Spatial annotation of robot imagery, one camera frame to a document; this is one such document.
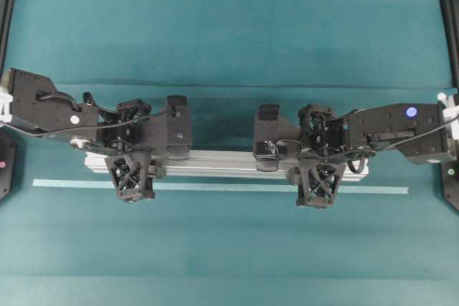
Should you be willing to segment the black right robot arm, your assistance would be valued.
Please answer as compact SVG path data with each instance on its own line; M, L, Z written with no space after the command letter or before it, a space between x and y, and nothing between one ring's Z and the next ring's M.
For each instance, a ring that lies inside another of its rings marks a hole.
M414 164L458 159L458 95L441 92L435 104L397 103L336 115L310 104L298 124L278 105L262 105L255 115L252 153L259 171L273 172L280 161L296 159L346 164L359 173L377 153L398 150Z

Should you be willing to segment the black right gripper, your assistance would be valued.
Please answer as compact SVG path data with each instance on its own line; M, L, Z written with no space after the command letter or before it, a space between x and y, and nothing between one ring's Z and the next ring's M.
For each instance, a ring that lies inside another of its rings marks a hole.
M252 153L258 171L278 170L279 161L296 157L302 150L316 156L344 151L344 117L329 106L307 105L298 111L298 123L280 113L280 106L261 105L255 115Z

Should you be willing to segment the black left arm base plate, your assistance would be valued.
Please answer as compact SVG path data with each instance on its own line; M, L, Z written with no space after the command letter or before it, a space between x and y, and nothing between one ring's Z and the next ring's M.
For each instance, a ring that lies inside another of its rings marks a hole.
M1 0L1 76L4 73L13 7L14 0ZM1 126L11 120L12 100L8 86L1 82ZM16 151L16 141L1 128L1 201L11 193Z

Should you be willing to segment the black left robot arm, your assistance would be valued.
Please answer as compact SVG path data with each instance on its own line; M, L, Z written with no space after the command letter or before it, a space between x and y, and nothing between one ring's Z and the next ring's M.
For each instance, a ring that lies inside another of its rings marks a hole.
M146 151L153 157L183 160L192 145L191 109L184 96L168 96L158 113L140 99L109 110L89 92L77 102L50 78L17 69L1 76L1 123L106 156Z

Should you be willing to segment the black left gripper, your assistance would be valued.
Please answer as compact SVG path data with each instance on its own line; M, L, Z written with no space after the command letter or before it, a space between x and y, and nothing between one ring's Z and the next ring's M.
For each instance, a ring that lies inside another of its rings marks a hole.
M169 160L186 160L192 145L191 108L185 96L169 95L166 106L151 114L142 100L117 104L116 111L102 113L95 152L107 156L148 151Z

